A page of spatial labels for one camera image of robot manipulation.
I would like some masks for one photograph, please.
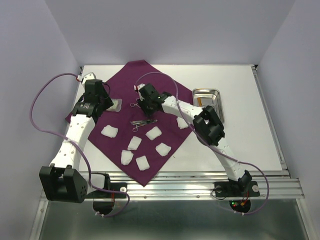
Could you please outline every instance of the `metal tray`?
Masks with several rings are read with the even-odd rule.
[[[225,122],[224,113],[222,111],[221,96],[217,89],[195,88],[192,91],[192,96],[193,105],[199,107],[213,106],[221,122]]]

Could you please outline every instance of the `white tabletop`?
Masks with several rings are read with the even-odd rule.
[[[93,72],[107,81],[123,65],[86,65],[82,75]],[[218,89],[225,117],[225,136],[234,156],[260,167],[263,171],[282,170],[277,149],[250,65],[154,65],[190,90]],[[79,85],[76,100],[84,92]],[[100,150],[87,141],[84,153],[92,171],[120,172]],[[87,171],[83,159],[80,171]],[[217,157],[191,133],[160,172],[223,171]]]

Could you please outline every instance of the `purple cable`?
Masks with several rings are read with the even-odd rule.
[[[183,120],[184,120],[184,121],[186,122],[186,124],[188,125],[188,127],[192,130],[192,132],[195,133],[195,135],[196,135],[199,139],[202,140],[202,143],[203,143],[204,145],[206,145],[208,148],[210,148],[213,152],[215,152],[215,153],[217,153],[217,154],[219,154],[219,155],[221,155],[221,156],[224,156],[225,158],[230,159],[230,160],[232,160],[232,161],[234,161],[234,162],[236,162],[236,163],[240,163],[240,164],[243,164],[243,165],[249,165],[249,166],[254,167],[254,168],[257,169],[257,170],[262,174],[262,176],[264,177],[265,183],[266,183],[266,197],[265,197],[265,200],[264,200],[263,204],[262,204],[258,209],[254,210],[254,211],[247,212],[247,213],[241,213],[241,212],[239,212],[239,214],[241,214],[241,215],[252,215],[252,214],[255,214],[255,213],[259,212],[262,208],[264,208],[264,206],[267,204],[267,201],[268,201],[268,199],[269,199],[269,193],[270,193],[269,181],[268,181],[267,176],[265,175],[265,173],[264,173],[259,167],[257,167],[256,165],[254,165],[254,164],[252,164],[252,163],[249,163],[249,162],[239,161],[239,160],[237,160],[237,159],[235,159],[235,158],[233,158],[233,157],[231,157],[231,156],[228,156],[228,155],[226,155],[226,154],[218,151],[214,146],[208,145],[208,144],[205,142],[205,140],[195,131],[195,129],[193,128],[193,126],[187,121],[186,117],[184,116],[184,114],[183,114],[183,112],[182,112],[182,110],[181,110],[181,108],[180,108],[179,101],[178,101],[178,92],[179,92],[178,86],[177,86],[176,81],[175,81],[172,77],[170,77],[169,75],[167,75],[167,74],[165,74],[165,73],[163,73],[163,72],[152,71],[152,72],[148,72],[148,73],[142,75],[141,77],[139,77],[139,79],[135,82],[135,85],[137,86],[137,83],[138,83],[142,78],[144,78],[145,76],[150,75],[150,74],[161,74],[161,75],[165,75],[165,76],[167,76],[168,78],[170,78],[170,79],[173,81],[173,84],[174,84],[175,90],[176,90],[176,94],[175,94],[176,105],[177,105],[177,107],[178,107],[178,109],[179,109],[179,112],[180,112]],[[223,208],[223,209],[225,209],[225,210],[228,210],[228,211],[233,212],[232,210],[230,210],[230,209],[228,209],[228,208],[221,207],[221,206],[219,206],[219,207],[220,207],[220,208]]]
[[[60,138],[63,138],[64,140],[67,140],[69,141],[80,153],[80,155],[83,157],[84,161],[85,161],[85,164],[88,168],[88,174],[89,174],[89,179],[88,179],[88,183],[89,185],[98,190],[98,191],[101,191],[101,192],[105,192],[105,193],[114,193],[114,194],[124,194],[128,197],[128,200],[127,202],[125,203],[125,205],[116,213],[113,213],[113,214],[109,214],[109,215],[101,215],[100,213],[96,212],[97,215],[103,217],[103,218],[109,218],[109,217],[114,217],[118,214],[120,214],[129,204],[130,202],[130,196],[128,193],[126,192],[122,192],[122,191],[112,191],[112,190],[106,190],[106,189],[102,189],[100,187],[97,187],[97,186],[94,186],[92,183],[91,183],[91,167],[90,167],[90,163],[86,157],[86,155],[84,154],[84,152],[81,150],[81,148],[78,146],[77,143],[75,143],[74,141],[71,141],[69,140],[65,135],[59,133],[59,132],[55,132],[55,131],[51,131],[51,130],[44,130],[44,129],[41,129],[40,127],[38,127],[36,125],[36,123],[34,122],[34,119],[33,119],[33,116],[32,116],[32,113],[33,113],[33,110],[34,110],[34,106],[35,106],[35,103],[38,99],[38,97],[40,96],[40,94],[43,92],[43,90],[55,79],[59,78],[59,77],[62,77],[62,76],[67,76],[67,75],[70,75],[70,76],[74,76],[75,78],[77,78],[77,75],[73,74],[73,73],[62,73],[62,74],[59,74],[57,76],[54,76],[53,78],[51,78],[40,90],[39,92],[36,94],[34,100],[32,101],[32,104],[31,104],[31,107],[30,107],[30,112],[29,112],[29,118],[30,118],[30,122],[32,124],[32,126],[37,129],[38,131],[40,132],[43,132],[43,133],[48,133],[48,134],[52,134],[52,135],[55,135],[55,136],[58,136]]]

